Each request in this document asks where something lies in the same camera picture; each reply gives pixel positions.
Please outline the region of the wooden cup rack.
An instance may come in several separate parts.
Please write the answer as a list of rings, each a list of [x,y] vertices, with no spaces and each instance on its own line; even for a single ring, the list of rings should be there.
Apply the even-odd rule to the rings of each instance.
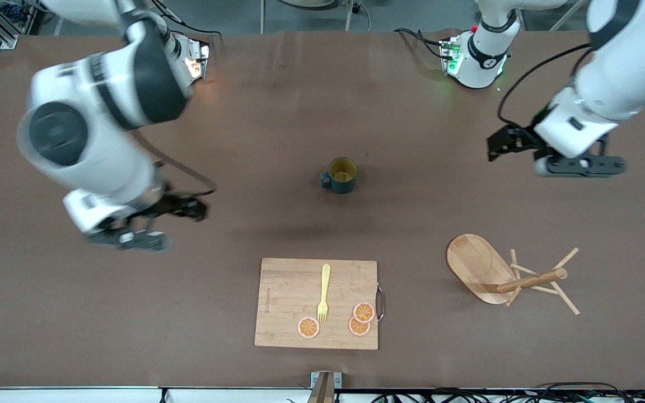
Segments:
[[[552,269],[538,273],[518,263],[516,251],[510,250],[510,262],[483,237],[463,234],[448,244],[445,259],[450,271],[474,298],[486,304],[510,306],[523,290],[535,290],[558,296],[571,312],[581,312],[559,285],[568,277],[566,263],[575,257],[574,247]]]

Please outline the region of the teal cup yellow inside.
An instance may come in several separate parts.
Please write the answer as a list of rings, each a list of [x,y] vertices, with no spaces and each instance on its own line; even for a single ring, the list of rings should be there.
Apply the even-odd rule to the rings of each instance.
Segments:
[[[320,175],[320,183],[323,189],[347,194],[355,188],[357,174],[358,166],[352,159],[339,157],[332,160],[328,170]]]

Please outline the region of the wooden cutting board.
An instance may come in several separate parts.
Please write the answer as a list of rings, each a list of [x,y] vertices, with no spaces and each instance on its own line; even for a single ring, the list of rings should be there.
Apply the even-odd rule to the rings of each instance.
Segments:
[[[328,315],[313,339],[297,332],[305,316],[317,318],[321,268],[329,264]],[[285,349],[378,350],[378,263],[366,260],[264,258],[259,278],[254,344]],[[376,318],[366,336],[353,336],[348,320],[357,303],[372,303]]]

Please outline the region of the yellow plastic fork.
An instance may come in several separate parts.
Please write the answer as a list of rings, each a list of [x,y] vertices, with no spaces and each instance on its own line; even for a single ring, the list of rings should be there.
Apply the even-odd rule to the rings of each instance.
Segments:
[[[331,267],[329,264],[324,264],[321,268],[321,288],[320,288],[320,301],[317,306],[317,320],[322,325],[325,323],[328,315],[328,288],[331,274]]]

